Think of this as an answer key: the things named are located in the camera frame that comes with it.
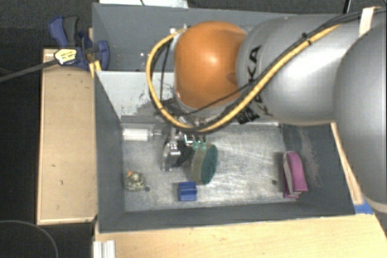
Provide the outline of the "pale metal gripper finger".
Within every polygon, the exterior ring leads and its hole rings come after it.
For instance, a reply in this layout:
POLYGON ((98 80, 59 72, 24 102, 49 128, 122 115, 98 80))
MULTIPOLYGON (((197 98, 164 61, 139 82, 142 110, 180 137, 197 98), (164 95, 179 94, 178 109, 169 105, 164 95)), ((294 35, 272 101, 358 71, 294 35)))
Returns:
POLYGON ((170 143, 166 143, 163 148, 162 156, 162 171, 168 172, 171 170, 171 147, 170 143))
POLYGON ((171 143, 169 147, 169 164, 171 168, 181 165, 182 153, 178 143, 171 143))

